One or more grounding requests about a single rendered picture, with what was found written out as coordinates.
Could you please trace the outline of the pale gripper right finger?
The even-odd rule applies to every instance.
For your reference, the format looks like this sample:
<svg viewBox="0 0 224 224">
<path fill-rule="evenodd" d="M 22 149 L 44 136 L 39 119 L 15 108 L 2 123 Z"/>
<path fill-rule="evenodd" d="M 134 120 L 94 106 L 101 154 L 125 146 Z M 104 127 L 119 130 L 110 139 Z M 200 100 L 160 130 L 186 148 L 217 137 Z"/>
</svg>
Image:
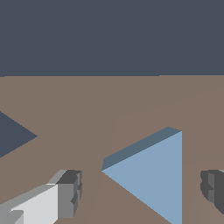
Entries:
<svg viewBox="0 0 224 224">
<path fill-rule="evenodd" d="M 200 178 L 203 196 L 224 214 L 224 170 L 201 171 Z"/>
</svg>

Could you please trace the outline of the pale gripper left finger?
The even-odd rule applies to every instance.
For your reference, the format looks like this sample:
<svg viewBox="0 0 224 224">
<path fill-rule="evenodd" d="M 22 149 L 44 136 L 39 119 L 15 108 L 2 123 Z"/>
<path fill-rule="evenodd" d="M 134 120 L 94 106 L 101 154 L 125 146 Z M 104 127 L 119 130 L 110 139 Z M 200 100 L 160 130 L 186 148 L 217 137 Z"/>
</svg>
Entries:
<svg viewBox="0 0 224 224">
<path fill-rule="evenodd" d="M 59 170 L 47 184 L 0 205 L 0 224 L 54 224 L 73 218 L 82 195 L 82 171 Z"/>
</svg>

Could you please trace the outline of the light blue triangular block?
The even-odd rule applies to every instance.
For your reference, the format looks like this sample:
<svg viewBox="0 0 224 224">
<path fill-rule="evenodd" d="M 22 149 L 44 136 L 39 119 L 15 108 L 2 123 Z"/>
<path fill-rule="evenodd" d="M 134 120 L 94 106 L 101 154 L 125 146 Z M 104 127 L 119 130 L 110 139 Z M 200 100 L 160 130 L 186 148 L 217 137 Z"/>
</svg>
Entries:
<svg viewBox="0 0 224 224">
<path fill-rule="evenodd" d="M 171 224 L 182 224 L 182 131 L 166 127 L 103 159 L 101 171 Z"/>
</svg>

